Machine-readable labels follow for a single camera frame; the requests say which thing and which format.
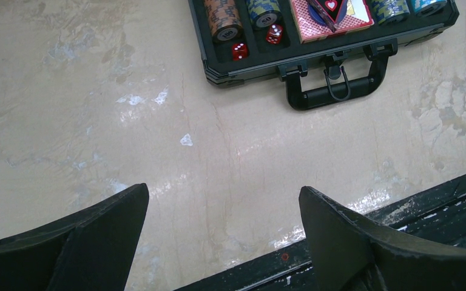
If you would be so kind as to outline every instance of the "stack of poker chips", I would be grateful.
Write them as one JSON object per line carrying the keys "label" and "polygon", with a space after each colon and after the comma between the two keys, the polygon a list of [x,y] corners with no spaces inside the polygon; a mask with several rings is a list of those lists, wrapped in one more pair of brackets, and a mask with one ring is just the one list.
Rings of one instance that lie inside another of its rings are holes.
{"label": "stack of poker chips", "polygon": [[255,29],[273,25],[282,17],[278,0],[246,0],[246,4]]}
{"label": "stack of poker chips", "polygon": [[401,22],[410,15],[407,0],[373,0],[372,3],[379,25]]}
{"label": "stack of poker chips", "polygon": [[412,0],[415,14],[418,17],[430,16],[442,9],[447,0]]}
{"label": "stack of poker chips", "polygon": [[214,42],[228,41],[242,34],[235,0],[204,0],[204,8]]}

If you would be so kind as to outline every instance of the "red die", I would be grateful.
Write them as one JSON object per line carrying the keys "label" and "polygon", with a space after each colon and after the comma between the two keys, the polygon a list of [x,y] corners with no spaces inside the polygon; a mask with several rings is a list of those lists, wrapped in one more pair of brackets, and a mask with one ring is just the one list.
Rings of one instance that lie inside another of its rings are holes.
{"label": "red die", "polygon": [[265,38],[270,44],[279,44],[283,37],[283,27],[281,25],[273,24],[269,27],[267,37]]}
{"label": "red die", "polygon": [[234,44],[231,47],[231,54],[233,55],[233,61],[245,59],[249,55],[248,46],[243,43]]}

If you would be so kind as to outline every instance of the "beige floor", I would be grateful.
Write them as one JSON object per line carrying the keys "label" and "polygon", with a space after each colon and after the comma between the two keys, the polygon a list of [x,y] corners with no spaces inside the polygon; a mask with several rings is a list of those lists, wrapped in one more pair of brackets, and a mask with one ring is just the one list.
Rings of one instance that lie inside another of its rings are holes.
{"label": "beige floor", "polygon": [[457,4],[375,94],[299,113],[209,85],[186,1],[0,0],[0,238],[146,182],[127,289],[169,290],[302,239],[301,186],[363,213],[466,173]]}

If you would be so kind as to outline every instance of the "case handle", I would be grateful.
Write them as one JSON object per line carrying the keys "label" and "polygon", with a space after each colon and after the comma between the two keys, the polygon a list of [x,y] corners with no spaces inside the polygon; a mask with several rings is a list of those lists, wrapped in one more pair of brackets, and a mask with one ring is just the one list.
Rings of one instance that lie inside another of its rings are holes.
{"label": "case handle", "polygon": [[345,82],[331,85],[329,79],[336,79],[340,74],[331,74],[338,70],[340,61],[336,61],[331,68],[331,62],[324,70],[327,86],[303,92],[301,88],[301,76],[306,73],[300,70],[286,72],[282,78],[286,82],[286,97],[290,106],[296,110],[309,110],[338,102],[344,102],[359,97],[364,97],[376,91],[385,78],[387,72],[388,58],[397,53],[397,40],[378,42],[363,48],[369,61],[372,61],[367,77],[349,81],[346,71],[340,67]]}

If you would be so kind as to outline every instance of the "black case frame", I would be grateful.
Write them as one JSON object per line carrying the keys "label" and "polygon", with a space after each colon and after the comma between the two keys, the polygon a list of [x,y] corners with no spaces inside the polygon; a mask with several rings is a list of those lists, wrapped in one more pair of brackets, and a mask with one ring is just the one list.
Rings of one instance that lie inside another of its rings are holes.
{"label": "black case frame", "polygon": [[[397,53],[398,45],[410,45],[429,40],[454,25],[459,12],[454,0],[437,13],[419,18],[412,12],[401,23],[382,26],[375,23],[368,29],[343,36],[301,44],[295,27],[289,0],[279,0],[284,35],[280,44],[265,41],[265,30],[254,30],[249,21],[245,0],[235,0],[244,26],[240,39],[213,43],[204,0],[188,0],[201,50],[204,73],[208,81],[220,88],[242,85],[250,81],[280,78],[286,82],[289,104],[296,110],[308,110],[369,95],[383,82],[388,58]],[[366,0],[370,7],[371,0]],[[231,58],[231,46],[245,42],[249,56],[240,61]],[[348,80],[342,63],[365,55],[372,62],[367,77]],[[301,77],[308,69],[324,65],[327,86],[303,92]],[[343,75],[345,82],[330,84]]]}

